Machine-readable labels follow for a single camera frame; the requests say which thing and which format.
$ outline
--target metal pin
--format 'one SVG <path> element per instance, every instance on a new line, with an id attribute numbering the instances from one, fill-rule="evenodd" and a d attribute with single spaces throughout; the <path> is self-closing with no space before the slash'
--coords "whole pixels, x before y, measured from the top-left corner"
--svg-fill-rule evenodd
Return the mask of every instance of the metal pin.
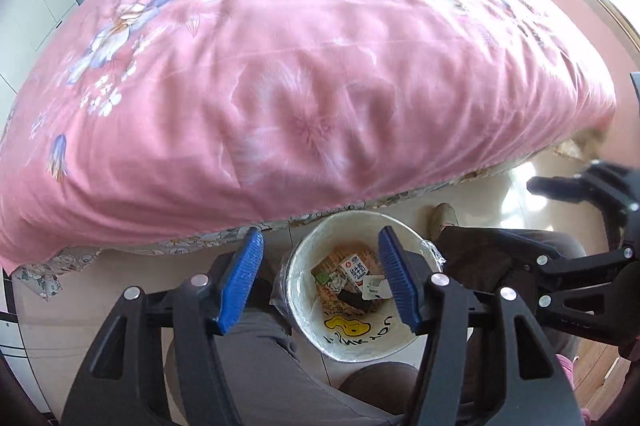
<path id="1" fill-rule="evenodd" d="M 191 278 L 191 285 L 194 287 L 204 287 L 207 283 L 209 283 L 209 276 L 206 274 L 196 274 Z"/>
<path id="2" fill-rule="evenodd" d="M 436 274 L 431 275 L 431 283 L 437 285 L 438 287 L 446 287 L 447 285 L 449 285 L 449 282 L 449 276 L 441 272 L 436 272 Z"/>
<path id="3" fill-rule="evenodd" d="M 140 287 L 129 287 L 124 291 L 126 300 L 134 300 L 140 296 Z"/>
<path id="4" fill-rule="evenodd" d="M 518 297 L 518 293 L 511 287 L 502 287 L 500 289 L 500 296 L 507 301 L 513 301 Z"/>

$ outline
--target blue gripper pad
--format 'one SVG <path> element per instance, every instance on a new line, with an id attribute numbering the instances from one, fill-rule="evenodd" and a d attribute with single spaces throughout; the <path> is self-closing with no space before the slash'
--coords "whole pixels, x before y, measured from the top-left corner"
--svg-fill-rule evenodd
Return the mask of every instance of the blue gripper pad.
<path id="1" fill-rule="evenodd" d="M 226 334 L 240 320 L 262 262 L 263 252 L 262 233 L 257 229 L 251 229 L 226 267 L 218 285 L 220 313 L 215 319 L 221 334 Z"/>
<path id="2" fill-rule="evenodd" d="M 422 323 L 420 293 L 416 286 L 417 280 L 414 281 L 410 274 L 411 268 L 407 265 L 407 254 L 391 226 L 384 227 L 378 234 L 378 255 L 396 300 L 400 319 L 415 334 Z"/>

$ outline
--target pink bedspread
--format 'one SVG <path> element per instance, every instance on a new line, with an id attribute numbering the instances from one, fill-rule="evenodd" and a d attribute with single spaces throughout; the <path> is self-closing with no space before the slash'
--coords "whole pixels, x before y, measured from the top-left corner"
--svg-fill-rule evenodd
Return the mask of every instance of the pink bedspread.
<path id="1" fill-rule="evenodd" d="M 86 0 L 0 144 L 0 259 L 331 209 L 613 112 L 549 0 Z"/>

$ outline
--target white trash bin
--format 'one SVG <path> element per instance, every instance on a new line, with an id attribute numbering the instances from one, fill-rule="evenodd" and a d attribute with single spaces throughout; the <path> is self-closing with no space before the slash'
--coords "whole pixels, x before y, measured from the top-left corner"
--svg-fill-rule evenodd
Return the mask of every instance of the white trash bin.
<path id="1" fill-rule="evenodd" d="M 416 338 L 400 320 L 393 298 L 382 300 L 379 310 L 358 319 L 323 314 L 316 280 L 311 275 L 336 245 L 364 242 L 377 256 L 378 233 L 386 225 L 394 229 L 405 250 L 420 253 L 433 271 L 442 271 L 444 261 L 435 246 L 404 223 L 380 213 L 346 211 L 313 229 L 294 249 L 276 280 L 272 303 L 318 350 L 335 361 L 375 361 L 402 350 Z"/>

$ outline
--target bed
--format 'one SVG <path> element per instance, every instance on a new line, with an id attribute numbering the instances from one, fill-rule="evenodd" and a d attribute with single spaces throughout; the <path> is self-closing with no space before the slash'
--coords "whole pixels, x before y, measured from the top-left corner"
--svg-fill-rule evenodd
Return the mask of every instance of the bed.
<path id="1" fill-rule="evenodd" d="M 550 0 L 86 0 L 0 140 L 0 263 L 186 253 L 495 173 L 615 110 Z"/>

